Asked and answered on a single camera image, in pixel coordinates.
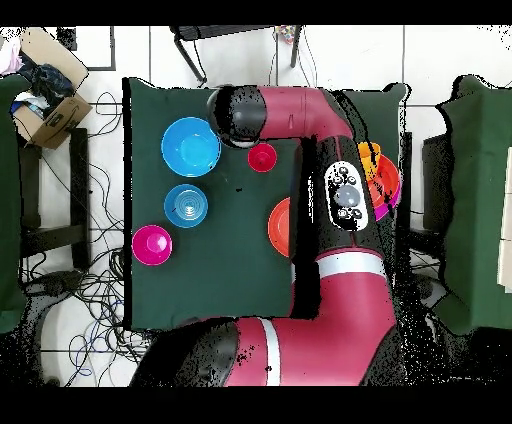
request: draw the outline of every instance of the cardboard box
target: cardboard box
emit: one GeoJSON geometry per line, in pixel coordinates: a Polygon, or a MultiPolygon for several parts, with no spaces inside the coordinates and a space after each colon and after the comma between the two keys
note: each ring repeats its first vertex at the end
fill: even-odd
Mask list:
{"type": "Polygon", "coordinates": [[[14,112],[17,118],[14,122],[25,140],[41,147],[56,149],[66,140],[69,131],[92,109],[89,103],[76,94],[89,72],[73,53],[42,28],[25,30],[21,37],[21,51],[37,65],[47,63],[57,68],[71,81],[75,89],[75,95],[62,100],[45,120],[24,105],[14,112]]]}

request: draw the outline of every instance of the light blue bowl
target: light blue bowl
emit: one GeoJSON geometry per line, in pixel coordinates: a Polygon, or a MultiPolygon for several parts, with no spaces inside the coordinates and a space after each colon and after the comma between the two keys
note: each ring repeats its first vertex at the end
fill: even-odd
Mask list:
{"type": "Polygon", "coordinates": [[[199,118],[178,119],[162,138],[162,156],[176,174],[200,177],[210,172],[220,158],[221,142],[210,124],[199,118]]]}
{"type": "Polygon", "coordinates": [[[208,212],[204,193],[191,184],[174,187],[165,197],[164,211],[167,219],[180,228],[199,225],[208,212]]]}

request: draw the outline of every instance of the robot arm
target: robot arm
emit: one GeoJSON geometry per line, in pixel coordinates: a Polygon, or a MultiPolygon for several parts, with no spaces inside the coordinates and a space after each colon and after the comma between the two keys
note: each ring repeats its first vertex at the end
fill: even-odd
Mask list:
{"type": "MultiPolygon", "coordinates": [[[[378,351],[393,351],[394,311],[356,144],[366,134],[354,140],[347,117],[364,128],[356,113],[348,99],[342,108],[319,89],[243,86],[212,94],[208,117],[224,144],[300,141],[290,196],[295,305],[293,318],[216,319],[179,329],[193,340],[183,344],[169,385],[358,385],[378,351]],[[297,308],[314,300],[306,313],[297,308]]],[[[172,333],[150,348],[145,368],[177,337],[172,333]]],[[[132,385],[143,379],[138,370],[132,385]]]]}

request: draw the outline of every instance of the pink bowl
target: pink bowl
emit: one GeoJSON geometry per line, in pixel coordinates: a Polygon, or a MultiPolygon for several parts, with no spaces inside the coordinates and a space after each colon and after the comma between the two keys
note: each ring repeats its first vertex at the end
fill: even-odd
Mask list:
{"type": "Polygon", "coordinates": [[[132,252],[144,265],[163,264],[172,252],[171,236],[158,225],[146,225],[133,235],[132,252]]]}

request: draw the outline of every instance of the dark green table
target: dark green table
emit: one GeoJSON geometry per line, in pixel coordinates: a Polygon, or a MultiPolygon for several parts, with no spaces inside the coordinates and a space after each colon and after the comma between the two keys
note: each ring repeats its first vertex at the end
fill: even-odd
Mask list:
{"type": "MultiPolygon", "coordinates": [[[[156,89],[130,79],[132,118],[132,234],[156,224],[173,239],[169,260],[148,267],[132,258],[131,326],[170,329],[210,316],[283,316],[290,308],[287,258],[270,244],[267,220],[290,195],[296,142],[274,143],[278,162],[265,174],[252,171],[247,151],[223,146],[217,166],[198,178],[184,178],[165,164],[160,143],[177,119],[206,119],[212,90],[156,89]],[[208,215],[197,227],[181,229],[165,217],[163,202],[174,186],[189,183],[208,199],[208,215]]],[[[363,115],[372,141],[398,157],[399,84],[384,92],[347,93],[363,115]]]]}
{"type": "Polygon", "coordinates": [[[26,298],[18,286],[21,246],[21,187],[16,126],[10,113],[15,97],[30,88],[21,75],[0,77],[0,334],[19,322],[26,298]]]}
{"type": "Polygon", "coordinates": [[[512,294],[497,284],[512,91],[488,88],[469,75],[439,108],[449,123],[455,201],[445,236],[450,294],[435,312],[455,334],[479,327],[512,330],[512,294]]]}

